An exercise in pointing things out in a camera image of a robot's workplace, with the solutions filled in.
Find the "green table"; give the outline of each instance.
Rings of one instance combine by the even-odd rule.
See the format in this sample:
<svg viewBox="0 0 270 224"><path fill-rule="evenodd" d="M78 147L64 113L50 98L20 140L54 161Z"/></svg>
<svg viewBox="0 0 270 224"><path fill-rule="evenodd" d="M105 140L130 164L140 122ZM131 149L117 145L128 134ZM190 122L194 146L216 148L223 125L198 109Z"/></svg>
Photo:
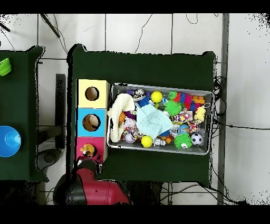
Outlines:
<svg viewBox="0 0 270 224"><path fill-rule="evenodd" d="M76 79L213 91L214 59L213 52L203 55L86 52L82 45L74 45L67 58L68 88L72 90L68 93L72 105L67 118L68 122L71 121L71 146L74 146ZM99 178L201 182L209 186L209 159L210 154L200 156L109 148Z"/></svg>
<svg viewBox="0 0 270 224"><path fill-rule="evenodd" d="M0 77L0 125L14 127L21 135L19 151L0 157L0 180L47 181L36 168L37 115L36 67L43 47L27 51L0 51L0 61L9 58L12 71Z"/></svg>

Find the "blue box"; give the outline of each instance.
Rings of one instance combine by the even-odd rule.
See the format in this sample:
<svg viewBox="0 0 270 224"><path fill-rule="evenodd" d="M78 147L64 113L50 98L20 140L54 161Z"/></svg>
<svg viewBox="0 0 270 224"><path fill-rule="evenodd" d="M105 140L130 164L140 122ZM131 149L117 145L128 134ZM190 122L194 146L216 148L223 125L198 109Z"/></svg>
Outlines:
<svg viewBox="0 0 270 224"><path fill-rule="evenodd" d="M99 118L100 126L92 132L84 129L83 119L86 115L94 114ZM93 108L78 108L78 137L105 137L107 128L107 110Z"/></svg>

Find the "blue plastic bowl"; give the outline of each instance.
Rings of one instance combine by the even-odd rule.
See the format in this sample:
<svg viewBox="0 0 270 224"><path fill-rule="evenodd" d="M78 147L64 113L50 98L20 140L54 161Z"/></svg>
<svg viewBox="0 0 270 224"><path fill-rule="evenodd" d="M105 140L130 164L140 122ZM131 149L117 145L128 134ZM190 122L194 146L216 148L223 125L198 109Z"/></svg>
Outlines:
<svg viewBox="0 0 270 224"><path fill-rule="evenodd" d="M20 146L20 134L12 127L0 126L0 157L13 156Z"/></svg>

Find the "stacked boxes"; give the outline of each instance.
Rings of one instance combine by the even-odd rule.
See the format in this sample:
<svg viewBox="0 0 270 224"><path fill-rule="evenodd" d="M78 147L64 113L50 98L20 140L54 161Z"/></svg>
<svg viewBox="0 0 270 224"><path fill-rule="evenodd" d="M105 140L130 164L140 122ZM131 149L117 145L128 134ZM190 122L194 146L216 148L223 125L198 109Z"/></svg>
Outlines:
<svg viewBox="0 0 270 224"><path fill-rule="evenodd" d="M106 128L110 85L105 80L79 79L76 158L81 148L92 144L97 153L92 159L103 163L107 158Z"/></svg>

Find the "plastic bin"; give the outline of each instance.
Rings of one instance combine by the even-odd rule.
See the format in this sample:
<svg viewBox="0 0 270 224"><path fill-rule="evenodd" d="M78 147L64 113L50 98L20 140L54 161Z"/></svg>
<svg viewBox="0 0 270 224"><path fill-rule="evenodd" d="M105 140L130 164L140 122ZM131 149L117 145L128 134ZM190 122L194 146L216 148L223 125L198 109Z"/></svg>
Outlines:
<svg viewBox="0 0 270 224"><path fill-rule="evenodd" d="M176 89L176 88L167 88L167 87L155 87L155 86L140 86L133 84L122 84L122 83L114 83L110 92L109 105L111 105L116 96L121 93L127 93L127 90L136 90L143 89L144 91L160 91L162 94L168 94L170 91L184 92L185 94L189 94L191 96L203 96L205 99L205 103L210 103L210 107L205 108L205 121L200 124L199 134L204 137L203 142L199 146L192 145L188 149L177 149L173 142L170 144L166 144L165 146L151 146L149 148L144 148L140 144L139 141L135 141L130 144L126 141L119 141L114 143L110 140L110 128L112 125L111 118L108 119L108 130L107 130L107 144L110 150L113 148L125 148L127 150L143 150L143 151L156 151L156 152L166 152L166 153L183 153L183 154L195 154L195 155L206 155L210 150L211 144L211 133L213 127L213 98L214 94L209 91L202 90L188 90L188 89Z"/></svg>

